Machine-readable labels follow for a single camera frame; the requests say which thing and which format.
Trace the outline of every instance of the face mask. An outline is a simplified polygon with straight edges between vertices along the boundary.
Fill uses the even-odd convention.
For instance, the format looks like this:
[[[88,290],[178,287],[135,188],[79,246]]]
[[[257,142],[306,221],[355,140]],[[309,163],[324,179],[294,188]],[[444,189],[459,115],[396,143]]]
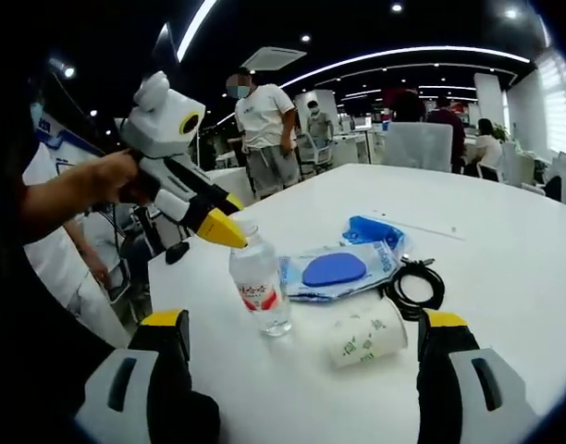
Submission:
[[[236,99],[243,99],[250,94],[250,86],[228,86],[228,95]]]
[[[43,105],[34,103],[31,105],[31,117],[32,117],[32,126],[36,130],[39,128],[39,122],[41,121],[41,116],[43,115]]]

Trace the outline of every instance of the hand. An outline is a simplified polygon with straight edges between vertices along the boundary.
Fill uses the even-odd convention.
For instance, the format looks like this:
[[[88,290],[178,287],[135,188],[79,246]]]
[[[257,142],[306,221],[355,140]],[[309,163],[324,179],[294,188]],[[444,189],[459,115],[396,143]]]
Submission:
[[[283,155],[287,155],[293,151],[293,147],[291,146],[291,136],[289,135],[282,135],[281,136],[281,153]]]
[[[110,288],[110,276],[108,275],[108,268],[102,263],[100,257],[96,252],[87,252],[82,255],[83,262],[86,263],[94,278],[103,284],[107,289]]]
[[[92,192],[99,201],[118,202],[119,191],[133,181],[139,169],[129,150],[112,153],[90,164]]]

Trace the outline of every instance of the ceiling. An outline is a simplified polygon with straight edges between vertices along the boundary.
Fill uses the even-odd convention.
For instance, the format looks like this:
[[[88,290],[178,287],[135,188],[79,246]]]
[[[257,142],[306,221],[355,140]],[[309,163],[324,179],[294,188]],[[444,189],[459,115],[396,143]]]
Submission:
[[[51,114],[84,137],[106,143],[107,136],[100,134],[112,126],[111,118],[126,116],[132,106],[130,98],[142,77],[162,68],[175,89],[207,105],[211,114],[203,125],[213,126],[234,107],[233,100],[222,97],[226,78],[263,46],[307,53],[279,71],[257,73],[259,82],[277,84],[341,60],[404,47],[474,46],[534,59],[544,46],[539,20],[521,0],[402,0],[403,10],[399,14],[391,11],[394,2],[387,0],[357,0],[351,2],[351,7],[329,0],[286,0],[275,4],[262,0],[217,0],[178,64],[168,33],[161,35],[156,46],[158,35],[168,22],[170,36],[178,47],[202,2],[155,0],[153,7],[144,9],[132,6],[131,2],[119,2],[124,7],[108,12],[92,26],[66,39],[55,55],[75,66],[77,75],[61,83],[83,113],[55,80],[46,89]],[[520,11],[516,20],[503,16],[511,6]],[[301,41],[304,34],[310,35],[310,42]],[[379,70],[417,64],[427,65]],[[486,72],[496,68],[494,74],[503,88],[509,87],[514,77],[519,79],[533,68],[531,64],[494,55],[415,52],[330,69],[298,81],[286,91],[294,96],[314,87],[333,89],[339,102],[346,93],[357,93],[363,88],[474,86],[474,73],[483,70],[447,64],[486,67]],[[351,75],[372,69],[378,70]],[[334,81],[317,85],[326,80]],[[424,93],[437,95],[437,91]],[[458,95],[474,97],[474,92],[460,91]],[[98,110],[96,118],[82,115],[91,109]]]

